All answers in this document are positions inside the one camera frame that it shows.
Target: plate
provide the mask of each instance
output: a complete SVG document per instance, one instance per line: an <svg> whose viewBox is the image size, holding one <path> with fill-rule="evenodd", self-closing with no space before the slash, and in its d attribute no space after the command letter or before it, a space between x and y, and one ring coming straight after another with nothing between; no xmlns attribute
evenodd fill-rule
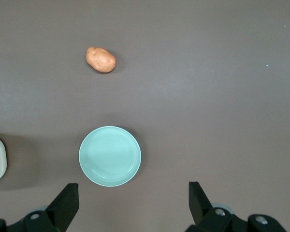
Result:
<svg viewBox="0 0 290 232"><path fill-rule="evenodd" d="M94 183L115 187L131 180L141 164L141 150L126 130L100 127L89 133L79 149L79 163Z"/></svg>

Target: potato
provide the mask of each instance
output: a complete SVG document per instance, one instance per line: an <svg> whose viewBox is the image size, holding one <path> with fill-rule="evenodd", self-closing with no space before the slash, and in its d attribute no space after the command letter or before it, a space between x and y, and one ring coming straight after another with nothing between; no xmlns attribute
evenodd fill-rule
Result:
<svg viewBox="0 0 290 232"><path fill-rule="evenodd" d="M86 53L86 60L95 70L109 73L116 66L115 57L101 47L90 47Z"/></svg>

